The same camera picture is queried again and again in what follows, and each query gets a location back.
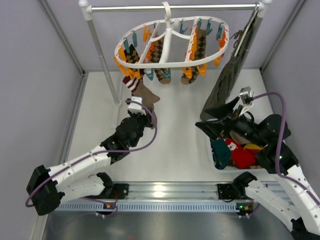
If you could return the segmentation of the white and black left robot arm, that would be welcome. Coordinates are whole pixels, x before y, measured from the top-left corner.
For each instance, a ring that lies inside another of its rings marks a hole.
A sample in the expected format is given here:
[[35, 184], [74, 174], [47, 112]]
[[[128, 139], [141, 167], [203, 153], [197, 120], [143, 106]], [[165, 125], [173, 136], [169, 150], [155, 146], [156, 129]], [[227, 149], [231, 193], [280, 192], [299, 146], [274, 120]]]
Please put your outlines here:
[[98, 202], [114, 195], [114, 182], [103, 168], [132, 152], [141, 151], [137, 145], [144, 130], [157, 129], [157, 117], [152, 107], [128, 114], [114, 134], [89, 152], [56, 166], [36, 167], [26, 187], [25, 206], [35, 208], [39, 216], [44, 216], [68, 201], [88, 199]]

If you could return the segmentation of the beige ribbed sock striped cuff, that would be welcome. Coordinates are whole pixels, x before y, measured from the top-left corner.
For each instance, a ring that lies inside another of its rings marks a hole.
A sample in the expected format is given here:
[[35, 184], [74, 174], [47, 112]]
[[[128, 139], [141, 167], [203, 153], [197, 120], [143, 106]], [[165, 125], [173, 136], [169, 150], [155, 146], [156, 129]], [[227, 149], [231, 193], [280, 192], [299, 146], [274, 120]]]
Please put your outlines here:
[[131, 79], [129, 76], [125, 76], [122, 82], [131, 91], [131, 95], [134, 97], [141, 97], [142, 103], [154, 113], [154, 104], [160, 100], [160, 97], [152, 93], [143, 83], [143, 79]]

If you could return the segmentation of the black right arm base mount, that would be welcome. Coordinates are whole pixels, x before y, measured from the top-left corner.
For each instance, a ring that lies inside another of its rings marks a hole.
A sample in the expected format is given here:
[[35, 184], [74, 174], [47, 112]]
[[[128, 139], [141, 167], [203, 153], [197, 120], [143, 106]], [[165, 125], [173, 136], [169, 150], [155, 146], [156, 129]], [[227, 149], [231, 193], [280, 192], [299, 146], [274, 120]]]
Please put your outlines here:
[[235, 183], [217, 184], [217, 194], [219, 200], [229, 202], [248, 199], [244, 187]]

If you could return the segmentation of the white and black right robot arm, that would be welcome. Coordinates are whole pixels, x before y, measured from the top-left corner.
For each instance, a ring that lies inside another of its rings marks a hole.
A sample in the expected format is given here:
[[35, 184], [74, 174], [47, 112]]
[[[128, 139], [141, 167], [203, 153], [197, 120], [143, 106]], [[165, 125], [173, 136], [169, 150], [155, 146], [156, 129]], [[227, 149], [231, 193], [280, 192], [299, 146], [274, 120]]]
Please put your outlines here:
[[[278, 197], [253, 173], [244, 171], [231, 183], [218, 185], [221, 200], [249, 199], [277, 217], [295, 240], [317, 240], [320, 237], [320, 199], [306, 179], [301, 165], [286, 145], [291, 135], [284, 114], [271, 114], [256, 123], [249, 109], [254, 97], [240, 97], [219, 107], [206, 110], [210, 120], [195, 125], [211, 140], [214, 160], [232, 160], [242, 164], [253, 160], [283, 188], [289, 201]], [[237, 154], [229, 149], [230, 133], [235, 132], [258, 146], [255, 155]]]

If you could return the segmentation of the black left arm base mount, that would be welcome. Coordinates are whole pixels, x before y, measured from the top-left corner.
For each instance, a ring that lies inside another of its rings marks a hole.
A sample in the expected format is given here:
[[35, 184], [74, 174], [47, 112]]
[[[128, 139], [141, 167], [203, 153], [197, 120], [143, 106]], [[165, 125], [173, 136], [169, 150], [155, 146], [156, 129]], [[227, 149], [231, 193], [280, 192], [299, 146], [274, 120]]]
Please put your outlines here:
[[129, 184], [115, 183], [112, 187], [109, 186], [99, 195], [100, 199], [123, 200], [129, 194]]

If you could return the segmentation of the white round clip hanger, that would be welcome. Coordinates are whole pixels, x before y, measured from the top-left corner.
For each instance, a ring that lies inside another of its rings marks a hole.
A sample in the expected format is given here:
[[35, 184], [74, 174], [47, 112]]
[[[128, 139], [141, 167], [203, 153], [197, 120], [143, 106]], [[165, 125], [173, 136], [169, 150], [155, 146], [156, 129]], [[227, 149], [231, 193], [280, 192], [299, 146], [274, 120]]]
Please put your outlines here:
[[[172, 69], [181, 69], [191, 78], [191, 68], [198, 68], [204, 76], [209, 63], [219, 66], [229, 44], [229, 25], [213, 16], [172, 17], [173, 6], [162, 3], [164, 18], [138, 25], [120, 39], [114, 50], [114, 61], [119, 70], [131, 78], [146, 75], [153, 79], [156, 71], [171, 78]], [[206, 30], [205, 57], [194, 60], [198, 30]], [[124, 50], [129, 52], [133, 44], [139, 54], [139, 62], [127, 63]]]

